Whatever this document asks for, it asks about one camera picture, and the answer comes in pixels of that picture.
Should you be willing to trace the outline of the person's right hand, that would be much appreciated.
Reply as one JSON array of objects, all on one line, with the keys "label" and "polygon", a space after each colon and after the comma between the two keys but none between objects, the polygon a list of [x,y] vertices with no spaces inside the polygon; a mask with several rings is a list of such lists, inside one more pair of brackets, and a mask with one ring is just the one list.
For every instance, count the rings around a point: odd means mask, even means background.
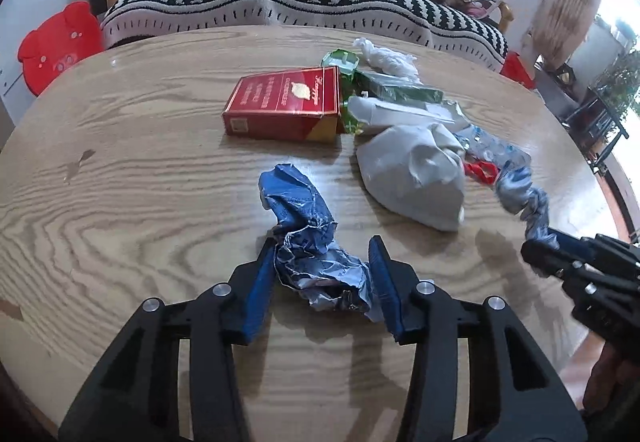
[{"label": "person's right hand", "polygon": [[593,365],[582,405],[588,413],[603,410],[617,387],[630,386],[639,379],[639,367],[625,360],[612,344],[605,344]]}]

